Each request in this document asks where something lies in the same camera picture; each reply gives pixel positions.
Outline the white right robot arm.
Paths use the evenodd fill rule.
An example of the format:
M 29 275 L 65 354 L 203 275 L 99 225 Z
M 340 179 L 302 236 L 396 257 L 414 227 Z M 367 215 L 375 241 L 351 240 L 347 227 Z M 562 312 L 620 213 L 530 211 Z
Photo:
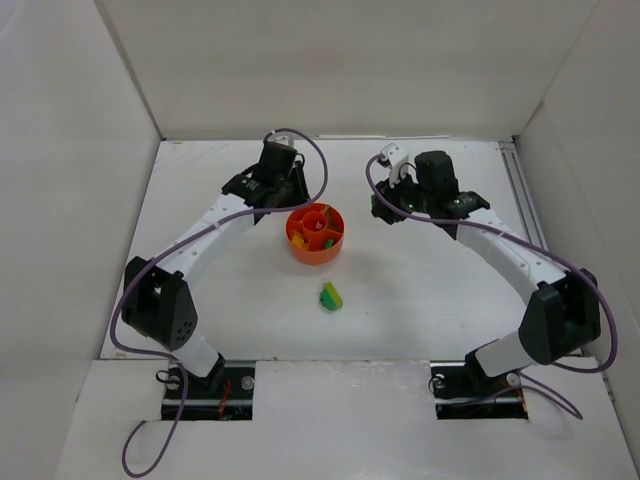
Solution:
M 485 260 L 525 304 L 514 332 L 472 350 L 459 364 L 433 369 L 437 397 L 488 397 L 508 375 L 552 364 L 600 337 L 593 275 L 543 253 L 507 228 L 481 195 L 461 190 L 446 152 L 411 158 L 389 144 L 374 160 L 389 171 L 387 179 L 370 184 L 374 217 L 389 225 L 414 219 L 442 228 Z

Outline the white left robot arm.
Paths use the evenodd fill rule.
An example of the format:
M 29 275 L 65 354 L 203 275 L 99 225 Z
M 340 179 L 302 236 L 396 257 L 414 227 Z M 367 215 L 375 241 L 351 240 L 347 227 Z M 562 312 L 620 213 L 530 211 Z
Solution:
M 225 359 L 198 326 L 192 288 L 233 241 L 260 221 L 263 214 L 254 210 L 293 207 L 310 199 L 303 166 L 291 138 L 265 142 L 258 162 L 229 180 L 177 243 L 215 229 L 159 261 L 124 302 L 123 322 L 181 362 L 189 383 L 208 394 L 222 383 Z

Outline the yellow square lego brick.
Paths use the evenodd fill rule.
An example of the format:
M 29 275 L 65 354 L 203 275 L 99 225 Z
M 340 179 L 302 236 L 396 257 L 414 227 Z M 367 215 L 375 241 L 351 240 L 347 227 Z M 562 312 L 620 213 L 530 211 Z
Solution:
M 297 231 L 294 231 L 291 237 L 291 243 L 294 247 L 306 250 L 308 248 L 308 243 L 305 241 L 302 234 Z

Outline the brown studded lego plate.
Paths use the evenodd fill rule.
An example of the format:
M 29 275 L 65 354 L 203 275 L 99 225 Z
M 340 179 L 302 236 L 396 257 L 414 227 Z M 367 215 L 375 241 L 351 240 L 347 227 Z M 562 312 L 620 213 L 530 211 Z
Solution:
M 333 209 L 329 204 L 316 202 L 310 206 L 310 209 L 323 214 L 326 218 L 332 216 Z

